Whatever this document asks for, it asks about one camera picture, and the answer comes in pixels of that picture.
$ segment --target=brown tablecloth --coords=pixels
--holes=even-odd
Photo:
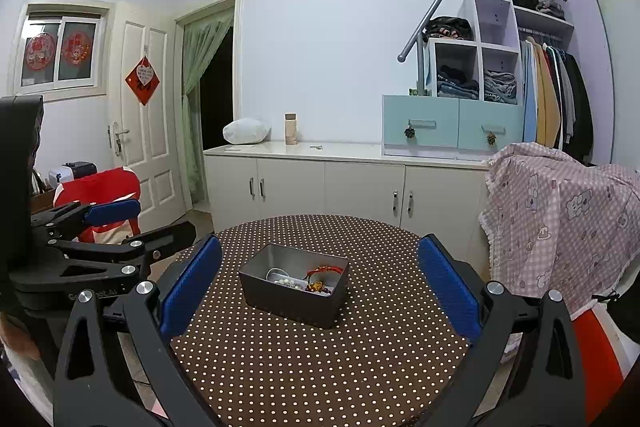
[[[402,425],[466,353],[417,266],[413,233],[356,217],[284,216],[219,238],[222,268],[172,347],[231,427]],[[334,329],[245,304],[238,269],[268,243],[348,257],[350,294]]]

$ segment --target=blanket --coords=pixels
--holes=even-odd
[[[487,160],[490,272],[516,295],[558,289],[572,319],[612,291],[640,248],[640,173],[585,167],[536,143]]]

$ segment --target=gray tray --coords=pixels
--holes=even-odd
[[[314,275],[333,287],[331,295],[289,288],[266,279],[271,268],[281,268],[296,279],[318,266],[338,266],[342,274],[325,272]],[[273,243],[262,248],[238,270],[244,300],[249,306],[318,328],[332,328],[346,298],[349,260],[335,255],[283,247]]]

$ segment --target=light blue drawer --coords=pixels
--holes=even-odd
[[[458,99],[385,95],[383,105],[386,145],[458,146]],[[414,138],[404,135],[409,120]]]
[[[460,136],[458,147],[497,152],[510,143],[522,141],[524,106],[507,103],[460,100]],[[489,145],[488,134],[495,134]]]

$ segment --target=yellow sweater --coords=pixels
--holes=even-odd
[[[538,66],[538,129],[536,131],[536,142],[545,147],[553,148],[560,130],[560,106],[556,99],[556,92],[549,66],[546,63],[545,52],[534,39],[527,37],[527,40],[533,44],[536,50],[536,63]]]

